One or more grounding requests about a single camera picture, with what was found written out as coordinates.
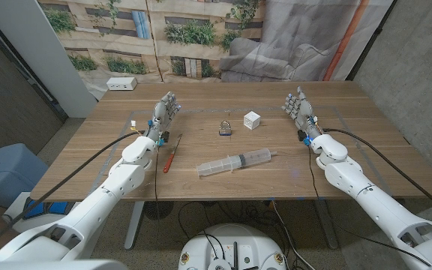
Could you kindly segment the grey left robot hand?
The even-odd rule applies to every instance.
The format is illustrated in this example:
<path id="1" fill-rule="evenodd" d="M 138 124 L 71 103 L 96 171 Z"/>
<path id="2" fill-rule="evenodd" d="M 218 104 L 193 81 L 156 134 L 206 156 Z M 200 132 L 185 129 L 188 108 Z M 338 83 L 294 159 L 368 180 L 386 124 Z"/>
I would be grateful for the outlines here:
<path id="1" fill-rule="evenodd" d="M 155 104 L 148 129 L 143 135 L 154 141 L 159 140 L 162 134 L 169 129 L 172 120 L 180 109 L 181 106 L 176 100 L 176 95 L 168 91 Z"/>

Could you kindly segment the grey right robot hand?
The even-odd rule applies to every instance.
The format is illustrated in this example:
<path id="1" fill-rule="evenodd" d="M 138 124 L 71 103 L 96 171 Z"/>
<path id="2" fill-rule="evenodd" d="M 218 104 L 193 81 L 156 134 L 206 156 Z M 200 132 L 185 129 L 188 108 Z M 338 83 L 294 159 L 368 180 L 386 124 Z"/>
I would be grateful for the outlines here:
<path id="1" fill-rule="evenodd" d="M 289 93 L 286 96 L 281 109 L 294 121 L 301 141 L 312 142 L 322 134 L 317 127 L 317 120 L 311 103 L 300 85 L 297 87 L 296 94 Z"/>

